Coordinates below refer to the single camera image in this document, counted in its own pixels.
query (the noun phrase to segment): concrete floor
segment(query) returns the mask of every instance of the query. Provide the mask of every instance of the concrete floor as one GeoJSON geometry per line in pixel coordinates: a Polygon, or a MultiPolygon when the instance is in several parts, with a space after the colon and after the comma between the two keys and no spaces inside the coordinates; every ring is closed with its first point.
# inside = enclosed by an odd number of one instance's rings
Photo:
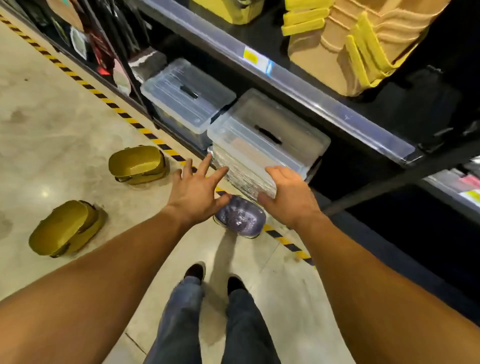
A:
{"type": "MultiPolygon", "coordinates": [[[[113,99],[185,158],[187,149],[130,108],[40,36],[1,13],[87,82],[113,99]]],[[[89,91],[0,23],[0,299],[68,263],[28,247],[30,233],[50,211],[71,199],[102,206],[103,230],[85,254],[155,214],[167,201],[168,180],[129,187],[108,172],[109,156],[151,142],[89,91]]],[[[170,159],[172,168],[178,164],[170,159]]],[[[228,182],[220,187],[238,193],[228,182]]],[[[291,234],[291,239],[303,244],[291,234]]],[[[265,233],[239,238],[209,220],[181,240],[160,269],[108,363],[141,363],[173,287],[195,261],[206,262],[200,319],[204,363],[220,363],[225,343],[228,273],[238,274],[269,327],[283,364],[354,363],[335,323],[317,272],[265,233]]]]}

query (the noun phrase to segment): storage box lid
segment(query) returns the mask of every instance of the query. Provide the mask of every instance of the storage box lid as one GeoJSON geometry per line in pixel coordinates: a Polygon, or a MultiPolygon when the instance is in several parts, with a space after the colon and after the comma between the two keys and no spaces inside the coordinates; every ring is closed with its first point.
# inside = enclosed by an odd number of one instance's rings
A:
{"type": "Polygon", "coordinates": [[[208,137],[258,176],[283,165],[303,179],[330,145],[330,138],[255,89],[208,128],[208,137]]]}
{"type": "Polygon", "coordinates": [[[179,58],[145,81],[142,94],[196,134],[202,134],[224,106],[237,97],[220,82],[179,58]]]}

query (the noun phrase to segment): floor marking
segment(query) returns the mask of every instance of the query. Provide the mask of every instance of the floor marking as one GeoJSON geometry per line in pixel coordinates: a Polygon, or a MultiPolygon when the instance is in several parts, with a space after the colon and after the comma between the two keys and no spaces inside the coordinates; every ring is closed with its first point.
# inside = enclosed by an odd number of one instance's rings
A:
{"type": "MultiPolygon", "coordinates": [[[[79,85],[83,86],[83,88],[87,89],[90,91],[92,94],[94,94],[96,97],[98,97],[100,100],[102,100],[104,103],[106,103],[112,110],[114,110],[117,114],[119,114],[125,121],[127,121],[133,128],[135,128],[137,131],[145,135],[150,141],[156,144],[156,146],[161,149],[165,154],[168,154],[170,157],[172,157],[174,160],[179,162],[181,165],[185,165],[186,159],[182,157],[179,153],[177,153],[175,150],[173,150],[171,147],[169,147],[162,139],[157,138],[155,134],[153,134],[149,129],[145,128],[142,124],[140,124],[136,119],[130,116],[129,113],[127,113],[125,110],[121,109],[115,102],[110,100],[107,96],[102,94],[100,91],[98,91],[95,87],[93,87],[91,84],[89,84],[87,81],[84,81],[79,75],[77,75],[75,72],[73,72],[70,68],[68,68],[66,65],[64,65],[57,57],[52,55],[48,50],[43,48],[41,45],[39,45],[35,40],[33,40],[31,37],[29,37],[27,34],[22,32],[18,27],[13,25],[7,18],[5,18],[2,14],[0,14],[0,22],[4,23],[7,25],[12,31],[14,31],[17,35],[19,35],[23,40],[28,42],[33,48],[35,48],[39,53],[41,53],[45,58],[47,58],[49,61],[51,61],[54,65],[56,65],[58,68],[60,68],[66,75],[70,76],[71,79],[73,79],[76,83],[79,85]]],[[[197,168],[192,166],[192,171],[195,173],[197,172],[197,168]]],[[[215,189],[215,192],[217,192],[219,195],[223,195],[226,191],[222,190],[221,188],[217,187],[215,189]]],[[[296,246],[294,243],[289,241],[286,237],[284,237],[282,234],[280,234],[278,231],[276,231],[274,228],[272,228],[270,225],[265,224],[263,230],[270,235],[272,238],[275,240],[279,241],[282,243],[284,247],[289,249],[291,252],[294,252],[295,255],[299,258],[310,264],[311,266],[314,266],[313,260],[310,257],[310,255],[303,250],[301,250],[298,246],[296,246]]]]}

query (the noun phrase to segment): jeans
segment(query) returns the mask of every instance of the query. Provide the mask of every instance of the jeans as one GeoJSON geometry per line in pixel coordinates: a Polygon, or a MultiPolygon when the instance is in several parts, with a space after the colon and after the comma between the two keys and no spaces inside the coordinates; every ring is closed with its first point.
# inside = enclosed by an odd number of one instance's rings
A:
{"type": "MultiPolygon", "coordinates": [[[[196,277],[186,277],[175,287],[144,364],[202,363],[198,323],[203,297],[196,277]]],[[[222,364],[280,364],[262,314],[247,291],[230,294],[227,317],[222,364]]]]}

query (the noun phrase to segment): shoe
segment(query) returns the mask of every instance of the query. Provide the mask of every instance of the shoe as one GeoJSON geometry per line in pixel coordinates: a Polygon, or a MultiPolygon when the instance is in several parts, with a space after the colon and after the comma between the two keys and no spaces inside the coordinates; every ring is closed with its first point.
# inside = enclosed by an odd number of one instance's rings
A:
{"type": "Polygon", "coordinates": [[[185,272],[185,277],[196,277],[200,280],[200,282],[204,281],[205,278],[205,263],[204,262],[196,262],[194,265],[192,265],[190,268],[187,269],[185,272]]]}
{"type": "Polygon", "coordinates": [[[232,293],[234,290],[245,290],[245,285],[243,284],[242,280],[240,279],[239,276],[232,274],[230,278],[228,279],[227,282],[227,293],[230,296],[230,293],[232,293]]]}

